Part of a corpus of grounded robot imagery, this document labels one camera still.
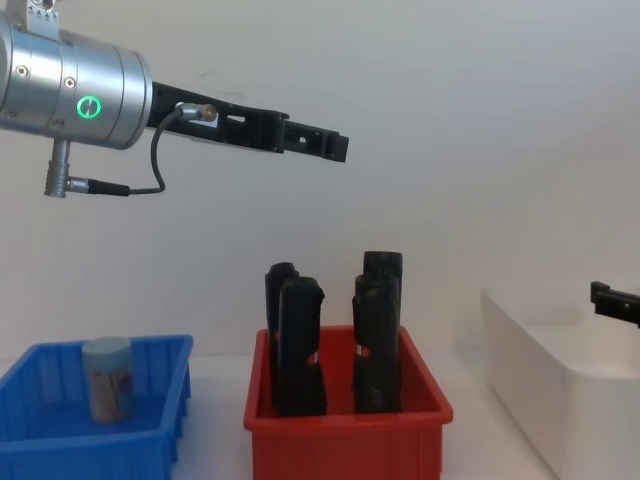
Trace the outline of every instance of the blue plastic bin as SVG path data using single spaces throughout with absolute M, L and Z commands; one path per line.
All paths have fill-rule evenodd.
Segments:
M 82 343 L 31 347 L 0 379 L 0 480 L 169 480 L 193 338 L 132 339 L 136 415 L 112 425 L 91 419 Z

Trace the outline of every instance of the black cable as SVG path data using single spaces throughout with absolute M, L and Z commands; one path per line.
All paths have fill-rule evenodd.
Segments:
M 162 174 L 160 173 L 160 168 L 158 167 L 158 142 L 160 141 L 160 135 L 162 135 L 162 132 L 164 132 L 173 121 L 178 120 L 181 116 L 182 112 L 180 110 L 176 110 L 164 117 L 153 134 L 153 140 L 151 140 L 151 168 L 153 169 L 153 174 L 158 181 L 158 186 L 154 188 L 139 188 L 131 190 L 129 195 L 149 195 L 151 193 L 164 192 L 166 185 L 162 178 Z

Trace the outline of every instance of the black rectangular object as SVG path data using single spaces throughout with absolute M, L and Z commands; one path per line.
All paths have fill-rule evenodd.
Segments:
M 362 350 L 354 356 L 353 365 L 357 413 L 401 411 L 399 290 L 399 280 L 394 275 L 364 274 L 356 279 L 353 327 Z
M 399 252 L 364 252 L 362 272 L 373 275 L 393 275 L 398 279 L 399 297 L 402 300 L 402 254 Z
M 312 361 L 320 345 L 320 307 L 324 293 L 315 279 L 292 277 L 280 292 L 278 405 L 280 416 L 327 413 L 324 377 Z
M 595 313 L 624 320 L 640 327 L 640 296 L 613 290 L 602 282 L 591 282 L 591 303 Z
M 267 301 L 267 325 L 269 332 L 269 360 L 271 374 L 271 403 L 278 405 L 278 351 L 280 330 L 280 292 L 290 278 L 298 277 L 292 263 L 282 262 L 272 265 L 265 275 Z

